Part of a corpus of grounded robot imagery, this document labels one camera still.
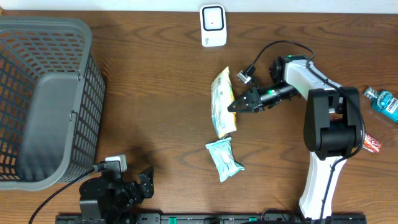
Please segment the yellow snack bag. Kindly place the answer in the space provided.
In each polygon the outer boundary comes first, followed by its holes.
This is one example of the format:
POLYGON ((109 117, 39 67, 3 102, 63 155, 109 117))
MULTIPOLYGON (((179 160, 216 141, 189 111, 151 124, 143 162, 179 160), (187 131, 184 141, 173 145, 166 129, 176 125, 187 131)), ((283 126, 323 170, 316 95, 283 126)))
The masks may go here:
POLYGON ((211 119, 219 139, 237 130, 235 113, 228 111, 233 101, 229 67, 226 67, 211 84, 211 119))

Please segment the teal mouthwash bottle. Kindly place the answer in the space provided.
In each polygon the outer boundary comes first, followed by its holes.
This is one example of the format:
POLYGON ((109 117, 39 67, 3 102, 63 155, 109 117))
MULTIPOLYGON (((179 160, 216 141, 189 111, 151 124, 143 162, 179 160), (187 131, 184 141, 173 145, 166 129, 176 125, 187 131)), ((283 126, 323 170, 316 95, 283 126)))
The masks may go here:
POLYGON ((377 92, 369 87, 363 95, 371 100, 371 107, 373 110, 387 116, 393 122, 397 123, 397 98, 395 98, 391 92, 386 90, 377 92))

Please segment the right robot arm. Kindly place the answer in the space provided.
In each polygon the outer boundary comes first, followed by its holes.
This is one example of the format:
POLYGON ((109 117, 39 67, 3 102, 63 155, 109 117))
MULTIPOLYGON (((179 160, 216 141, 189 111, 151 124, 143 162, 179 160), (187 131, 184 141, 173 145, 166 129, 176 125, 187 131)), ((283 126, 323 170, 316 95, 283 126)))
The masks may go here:
POLYGON ((338 176, 364 142, 359 91, 331 81, 305 55, 280 56, 269 73, 273 85, 246 90, 228 111, 257 113, 293 96, 306 100, 303 139, 310 152, 310 166, 299 209, 307 223, 332 223, 331 203, 338 176))

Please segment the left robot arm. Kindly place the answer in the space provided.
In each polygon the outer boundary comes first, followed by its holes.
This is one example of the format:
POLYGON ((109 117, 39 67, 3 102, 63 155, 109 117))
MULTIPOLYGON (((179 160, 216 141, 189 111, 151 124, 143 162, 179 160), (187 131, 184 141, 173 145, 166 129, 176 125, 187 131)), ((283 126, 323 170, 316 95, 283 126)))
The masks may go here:
POLYGON ((136 223, 130 209, 154 194, 154 168, 139 174, 139 180, 126 182, 124 171, 114 162, 95 165, 101 176, 85 181, 79 188, 81 224, 136 223))

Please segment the light teal snack packet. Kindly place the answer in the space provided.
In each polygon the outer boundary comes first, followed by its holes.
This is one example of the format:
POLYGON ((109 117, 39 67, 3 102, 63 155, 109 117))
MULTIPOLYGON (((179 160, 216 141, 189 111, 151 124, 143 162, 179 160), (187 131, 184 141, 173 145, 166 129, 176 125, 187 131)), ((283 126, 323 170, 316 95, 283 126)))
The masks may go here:
POLYGON ((215 163, 220 182, 224 182, 228 177, 232 177, 239 171, 244 170, 244 167, 234 159, 231 137, 208 143, 205 147, 209 150, 211 158, 215 163))

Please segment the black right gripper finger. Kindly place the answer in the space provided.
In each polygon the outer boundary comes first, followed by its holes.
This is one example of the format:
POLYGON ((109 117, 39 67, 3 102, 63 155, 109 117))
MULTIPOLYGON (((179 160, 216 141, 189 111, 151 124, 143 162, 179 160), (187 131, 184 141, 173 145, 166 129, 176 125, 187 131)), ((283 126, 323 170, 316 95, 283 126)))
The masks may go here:
POLYGON ((231 113, 251 113, 252 109, 247 104, 243 105, 229 105, 228 111, 231 113))
POLYGON ((228 106, 228 109, 252 109, 252 91, 243 92, 237 100, 228 106))

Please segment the red chocolate bar wrapper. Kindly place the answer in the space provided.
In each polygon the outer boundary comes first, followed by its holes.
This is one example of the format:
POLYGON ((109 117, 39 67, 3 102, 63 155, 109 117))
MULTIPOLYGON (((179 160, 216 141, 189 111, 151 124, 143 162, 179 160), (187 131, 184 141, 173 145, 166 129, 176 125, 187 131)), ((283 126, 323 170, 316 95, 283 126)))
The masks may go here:
POLYGON ((382 143, 368 133, 365 134, 363 148, 372 153, 380 153, 382 143))

